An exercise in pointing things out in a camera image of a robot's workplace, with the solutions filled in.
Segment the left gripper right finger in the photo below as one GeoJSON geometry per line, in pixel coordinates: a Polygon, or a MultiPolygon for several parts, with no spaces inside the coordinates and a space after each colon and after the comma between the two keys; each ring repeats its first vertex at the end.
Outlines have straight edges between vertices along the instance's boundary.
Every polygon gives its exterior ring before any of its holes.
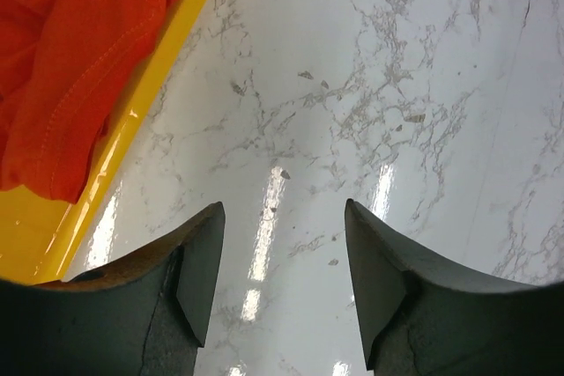
{"type": "Polygon", "coordinates": [[[560,375],[563,285],[453,262],[354,200],[345,240],[360,339],[375,375],[560,375]]]}

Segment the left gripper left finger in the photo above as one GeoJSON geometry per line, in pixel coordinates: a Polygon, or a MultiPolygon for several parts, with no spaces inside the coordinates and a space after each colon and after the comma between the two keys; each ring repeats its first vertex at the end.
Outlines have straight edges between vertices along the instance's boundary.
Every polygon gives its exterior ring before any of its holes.
{"type": "Polygon", "coordinates": [[[170,233],[68,282],[1,283],[4,375],[191,375],[205,344],[226,215],[170,233]]]}

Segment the yellow plastic tray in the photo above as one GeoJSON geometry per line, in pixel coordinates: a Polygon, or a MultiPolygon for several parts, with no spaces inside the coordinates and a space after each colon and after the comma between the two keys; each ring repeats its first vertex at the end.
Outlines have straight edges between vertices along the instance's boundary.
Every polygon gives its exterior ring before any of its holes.
{"type": "Polygon", "coordinates": [[[44,284],[64,277],[137,130],[173,67],[206,0],[178,0],[152,55],[136,68],[93,152],[91,173],[75,204],[24,187],[1,194],[1,277],[44,284]]]}

